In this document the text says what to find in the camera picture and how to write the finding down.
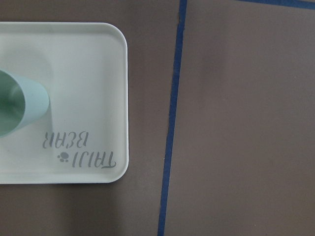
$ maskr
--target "blue painter's tape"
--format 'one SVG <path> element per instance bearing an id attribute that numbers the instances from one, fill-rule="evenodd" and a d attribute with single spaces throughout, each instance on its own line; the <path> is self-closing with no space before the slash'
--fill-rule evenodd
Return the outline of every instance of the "blue painter's tape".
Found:
<path id="1" fill-rule="evenodd" d="M 248 2 L 264 3 L 264 4 L 271 4 L 271 5 L 279 5 L 279 6 L 315 9 L 315 2 L 310 2 L 310 1 L 300 1 L 300 0 L 238 0 L 238 1 L 248 1 Z"/>
<path id="2" fill-rule="evenodd" d="M 163 181 L 162 181 L 162 192 L 161 192 L 161 207 L 160 207 L 159 218 L 158 218 L 157 236 L 163 236 L 164 228 L 165 228 L 168 186 L 169 186 L 169 177 L 171 173 L 172 150 L 173 150 L 173 140 L 174 140 L 174 131 L 175 131 L 178 85 L 179 85 L 181 61 L 182 61 L 186 6 L 187 6 L 187 0 L 180 0 L 180 6 L 179 6 L 180 21 L 177 26 L 177 35 L 176 35 L 176 44 L 175 44 L 173 81 L 172 81 L 171 99 L 170 99 L 170 107 L 169 107 L 168 133 L 166 137 L 165 159 L 164 159 Z"/>

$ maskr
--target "plastic tray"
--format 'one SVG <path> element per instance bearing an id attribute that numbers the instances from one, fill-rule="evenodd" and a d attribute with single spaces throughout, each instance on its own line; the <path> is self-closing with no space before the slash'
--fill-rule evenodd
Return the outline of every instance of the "plastic tray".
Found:
<path id="1" fill-rule="evenodd" d="M 106 183 L 128 166 L 127 44 L 106 23 L 0 23 L 0 68 L 50 108 L 0 138 L 0 183 Z"/>

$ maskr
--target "brown surface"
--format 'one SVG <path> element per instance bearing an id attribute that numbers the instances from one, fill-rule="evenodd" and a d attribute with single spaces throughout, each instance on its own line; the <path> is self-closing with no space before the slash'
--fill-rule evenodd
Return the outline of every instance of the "brown surface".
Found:
<path id="1" fill-rule="evenodd" d="M 177 0 L 1 1 L 0 21 L 108 22 L 124 33 L 130 164 L 112 184 L 1 185 L 0 235 L 156 235 L 177 12 Z"/>
<path id="2" fill-rule="evenodd" d="M 166 236 L 313 236 L 315 11 L 188 2 Z"/>

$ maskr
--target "plastic cup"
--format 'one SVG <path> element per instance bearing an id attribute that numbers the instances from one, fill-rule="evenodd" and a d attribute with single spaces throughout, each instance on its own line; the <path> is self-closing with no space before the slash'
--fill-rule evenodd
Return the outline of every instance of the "plastic cup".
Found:
<path id="1" fill-rule="evenodd" d="M 48 106 L 43 85 L 0 70 L 0 137 L 41 118 Z"/>

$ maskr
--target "light green cup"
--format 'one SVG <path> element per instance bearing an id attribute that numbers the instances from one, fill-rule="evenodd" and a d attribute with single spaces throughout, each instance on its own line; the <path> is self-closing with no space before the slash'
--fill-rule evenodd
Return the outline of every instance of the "light green cup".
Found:
<path id="1" fill-rule="evenodd" d="M 48 106 L 43 85 L 0 70 L 0 137 L 41 118 Z"/>

